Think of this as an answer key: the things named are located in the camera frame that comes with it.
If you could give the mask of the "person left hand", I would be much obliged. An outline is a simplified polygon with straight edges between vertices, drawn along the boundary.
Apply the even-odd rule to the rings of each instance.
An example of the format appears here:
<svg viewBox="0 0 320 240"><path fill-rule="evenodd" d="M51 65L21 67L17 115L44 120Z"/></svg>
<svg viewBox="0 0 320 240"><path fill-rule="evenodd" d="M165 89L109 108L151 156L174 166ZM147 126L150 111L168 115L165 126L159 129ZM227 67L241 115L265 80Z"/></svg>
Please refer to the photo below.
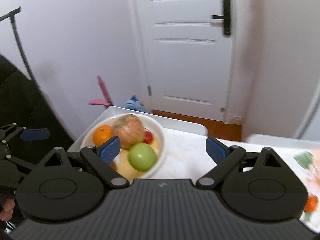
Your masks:
<svg viewBox="0 0 320 240"><path fill-rule="evenodd" d="M13 214L13 208L15 207L14 199L6 199L2 205L3 209L0 213L0 219L3 222L11 220Z"/></svg>

